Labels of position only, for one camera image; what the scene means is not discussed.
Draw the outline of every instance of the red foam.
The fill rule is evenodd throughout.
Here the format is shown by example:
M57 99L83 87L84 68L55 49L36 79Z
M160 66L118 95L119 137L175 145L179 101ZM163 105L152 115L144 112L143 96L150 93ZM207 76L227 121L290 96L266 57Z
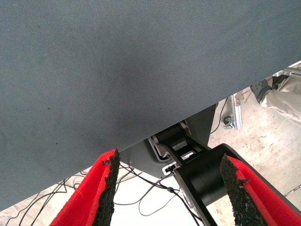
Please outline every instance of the red foam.
M297 226L301 225L301 217L292 210L267 184L265 184L243 162L228 159L238 168L238 180L248 179L244 182L246 191L250 194L261 215L270 226Z
M99 197L107 187L105 178L110 167L103 164L115 155L115 150L102 154L87 173L79 187L64 205L50 226L91 226L99 206Z

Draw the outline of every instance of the gray pants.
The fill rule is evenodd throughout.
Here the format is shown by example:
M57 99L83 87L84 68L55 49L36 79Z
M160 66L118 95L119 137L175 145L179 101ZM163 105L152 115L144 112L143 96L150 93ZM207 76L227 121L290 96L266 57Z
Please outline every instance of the gray pants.
M277 90L268 91L260 104L275 109L301 126L301 77L288 77Z

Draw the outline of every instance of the white floor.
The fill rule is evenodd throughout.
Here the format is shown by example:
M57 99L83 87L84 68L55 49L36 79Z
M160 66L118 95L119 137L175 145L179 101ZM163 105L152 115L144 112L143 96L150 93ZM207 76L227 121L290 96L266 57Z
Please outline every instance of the white floor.
M209 146L214 147L221 143L226 143L233 147L245 160L247 160L259 173L261 173L272 185L282 194L285 194L297 208L301 209L301 128L287 120L277 112L261 107L255 100L253 94L249 97L247 91L242 101L241 111L243 117L243 128L239 131L224 129L223 123L215 133L210 136ZM219 113L224 100L220 102L213 123L213 128L217 126ZM227 103L222 114L222 119L230 115L230 103ZM152 181L156 181L150 175L143 173ZM82 177L72 177L67 184L82 180ZM173 178L168 178L163 184L178 188ZM41 192L39 197L51 192L55 186ZM115 196L115 202L129 203L138 200L150 187L149 184L139 178L133 178L120 184ZM62 205L73 193L73 188L67 188L66 194L55 194L34 225L49 225ZM5 226L8 219L16 216L18 211L26 207L34 198L16 204L0 212L0 226ZM165 190L154 188L142 201L141 212L149 214L163 206L172 194ZM40 210L46 199L41 199L28 211L21 225L30 225ZM218 225L234 225L233 212L229 199L225 196L217 202L211 204L210 212L214 216ZM25 210L20 215L11 219L8 226L19 225ZM195 225L191 215L185 209L181 201L175 197L169 204L157 213L143 217L138 212L138 205L115 206L115 213L112 217L112 226L119 225Z

